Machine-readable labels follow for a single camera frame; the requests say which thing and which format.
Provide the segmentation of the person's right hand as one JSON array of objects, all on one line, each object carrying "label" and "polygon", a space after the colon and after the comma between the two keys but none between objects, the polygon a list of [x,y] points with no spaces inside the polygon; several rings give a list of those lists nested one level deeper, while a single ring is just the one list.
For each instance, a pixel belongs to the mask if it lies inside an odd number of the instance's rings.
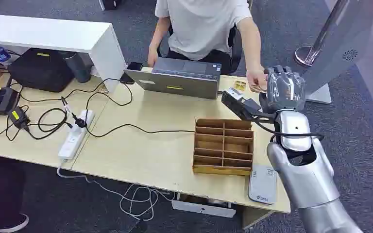
[{"label": "person's right hand", "polygon": [[159,55],[158,55],[157,49],[149,48],[148,58],[147,58],[148,67],[153,67],[158,57]]}]

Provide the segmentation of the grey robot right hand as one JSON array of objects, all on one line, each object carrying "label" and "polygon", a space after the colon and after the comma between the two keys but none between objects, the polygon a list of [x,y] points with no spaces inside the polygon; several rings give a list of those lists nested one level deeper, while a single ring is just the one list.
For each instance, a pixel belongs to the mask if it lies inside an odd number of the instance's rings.
[{"label": "grey robot right hand", "polygon": [[273,114],[284,109],[301,111],[305,106],[304,78],[281,65],[264,69],[267,75],[267,89],[259,94],[259,102],[264,113]]}]

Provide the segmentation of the person's left hand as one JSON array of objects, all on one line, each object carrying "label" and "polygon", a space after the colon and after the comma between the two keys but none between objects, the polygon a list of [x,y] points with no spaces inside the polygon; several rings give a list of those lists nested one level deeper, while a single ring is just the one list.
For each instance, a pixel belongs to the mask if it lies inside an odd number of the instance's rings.
[{"label": "person's left hand", "polygon": [[247,70],[246,78],[251,91],[257,93],[266,93],[267,75],[262,70]]}]

